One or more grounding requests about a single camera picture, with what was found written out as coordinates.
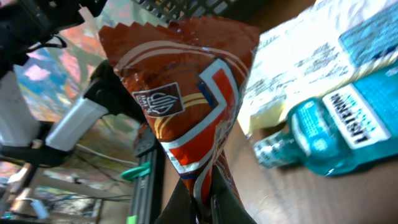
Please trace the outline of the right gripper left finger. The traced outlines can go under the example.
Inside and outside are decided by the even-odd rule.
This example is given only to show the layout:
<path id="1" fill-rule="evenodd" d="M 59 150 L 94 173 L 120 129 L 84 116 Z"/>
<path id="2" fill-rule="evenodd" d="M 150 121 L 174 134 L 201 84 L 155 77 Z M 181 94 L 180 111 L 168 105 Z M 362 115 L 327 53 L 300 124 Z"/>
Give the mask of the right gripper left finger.
<path id="1" fill-rule="evenodd" d="M 155 224 L 196 224 L 196 204 L 190 192 L 180 179 L 171 195 L 171 198 L 158 216 Z"/>

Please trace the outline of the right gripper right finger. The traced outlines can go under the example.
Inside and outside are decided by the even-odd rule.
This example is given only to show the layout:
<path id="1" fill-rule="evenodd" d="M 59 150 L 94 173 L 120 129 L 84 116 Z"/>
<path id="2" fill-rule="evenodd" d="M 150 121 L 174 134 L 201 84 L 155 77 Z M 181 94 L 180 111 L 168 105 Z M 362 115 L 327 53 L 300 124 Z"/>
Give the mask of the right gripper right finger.
<path id="1" fill-rule="evenodd" d="M 212 170 L 210 195 L 212 224 L 256 224 L 238 202 L 217 166 Z"/>

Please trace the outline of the red Top candy bar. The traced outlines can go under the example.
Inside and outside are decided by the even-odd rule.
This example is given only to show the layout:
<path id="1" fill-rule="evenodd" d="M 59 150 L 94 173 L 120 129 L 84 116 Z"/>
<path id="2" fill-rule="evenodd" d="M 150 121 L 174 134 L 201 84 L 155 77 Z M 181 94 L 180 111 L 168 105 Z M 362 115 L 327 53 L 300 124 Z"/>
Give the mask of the red Top candy bar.
<path id="1" fill-rule="evenodd" d="M 259 29 L 202 16 L 167 27 L 104 26 L 99 39 L 190 194 L 207 206 L 212 167 L 236 121 Z"/>

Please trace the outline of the teal mouthwash bottle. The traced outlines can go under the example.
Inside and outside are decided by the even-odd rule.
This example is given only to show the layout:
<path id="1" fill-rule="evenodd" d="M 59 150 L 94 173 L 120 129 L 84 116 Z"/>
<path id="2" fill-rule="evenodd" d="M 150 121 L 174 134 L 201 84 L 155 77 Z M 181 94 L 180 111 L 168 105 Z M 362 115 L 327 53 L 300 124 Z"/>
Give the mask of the teal mouthwash bottle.
<path id="1" fill-rule="evenodd" d="M 256 142 L 253 151 L 268 169 L 301 164 L 323 176 L 396 157 L 397 64 L 295 105 L 287 129 Z"/>

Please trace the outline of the cream snack bag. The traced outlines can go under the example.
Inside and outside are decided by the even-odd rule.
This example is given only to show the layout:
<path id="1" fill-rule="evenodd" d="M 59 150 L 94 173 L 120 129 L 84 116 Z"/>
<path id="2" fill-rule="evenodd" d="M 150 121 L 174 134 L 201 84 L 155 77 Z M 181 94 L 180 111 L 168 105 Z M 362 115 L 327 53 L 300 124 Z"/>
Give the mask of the cream snack bag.
<path id="1" fill-rule="evenodd" d="M 246 136 L 397 60 L 397 0 L 321 1 L 264 32 L 243 94 Z"/>

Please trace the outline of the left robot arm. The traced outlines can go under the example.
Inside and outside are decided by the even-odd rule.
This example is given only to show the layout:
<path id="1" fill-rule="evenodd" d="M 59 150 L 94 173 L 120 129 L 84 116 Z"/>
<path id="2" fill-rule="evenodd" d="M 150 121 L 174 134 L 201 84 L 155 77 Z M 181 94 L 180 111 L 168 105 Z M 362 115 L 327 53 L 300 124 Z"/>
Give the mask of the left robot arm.
<path id="1" fill-rule="evenodd" d="M 1 2 L 1 155 L 37 167 L 131 145 L 145 120 L 111 68 L 100 30 L 133 22 L 131 1 Z"/>

